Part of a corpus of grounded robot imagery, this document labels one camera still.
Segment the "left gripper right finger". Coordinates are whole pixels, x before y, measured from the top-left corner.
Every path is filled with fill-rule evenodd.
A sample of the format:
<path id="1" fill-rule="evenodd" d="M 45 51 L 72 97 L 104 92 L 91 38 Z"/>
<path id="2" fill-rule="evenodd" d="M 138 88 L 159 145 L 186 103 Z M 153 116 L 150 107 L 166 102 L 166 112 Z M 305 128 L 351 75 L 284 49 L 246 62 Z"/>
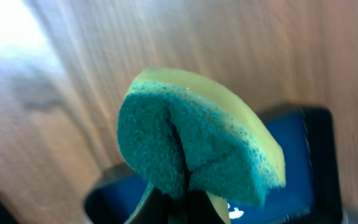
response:
<path id="1" fill-rule="evenodd" d="M 187 224 L 224 224 L 204 191 L 194 190 L 186 196 Z"/>

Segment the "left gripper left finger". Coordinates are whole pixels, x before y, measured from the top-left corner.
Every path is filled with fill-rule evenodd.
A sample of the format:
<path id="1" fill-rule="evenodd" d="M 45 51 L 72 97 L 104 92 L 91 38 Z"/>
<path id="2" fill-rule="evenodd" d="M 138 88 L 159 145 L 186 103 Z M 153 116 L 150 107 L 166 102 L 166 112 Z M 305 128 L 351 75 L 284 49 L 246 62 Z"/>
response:
<path id="1" fill-rule="evenodd" d="M 185 224 L 185 196 L 172 198 L 155 187 L 149 189 L 129 224 Z"/>

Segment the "green yellow sponge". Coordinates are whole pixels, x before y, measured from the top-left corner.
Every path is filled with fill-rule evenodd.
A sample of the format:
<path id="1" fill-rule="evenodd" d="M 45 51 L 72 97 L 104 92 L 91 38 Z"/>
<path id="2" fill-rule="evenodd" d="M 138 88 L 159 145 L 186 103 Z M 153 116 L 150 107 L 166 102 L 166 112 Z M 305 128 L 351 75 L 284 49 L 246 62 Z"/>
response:
<path id="1" fill-rule="evenodd" d="M 136 76 L 119 110 L 117 141 L 149 189 L 185 196 L 185 223 L 191 191 L 206 192 L 222 215 L 228 200 L 261 207 L 286 185 L 283 150 L 260 118 L 197 73 L 148 68 Z"/>

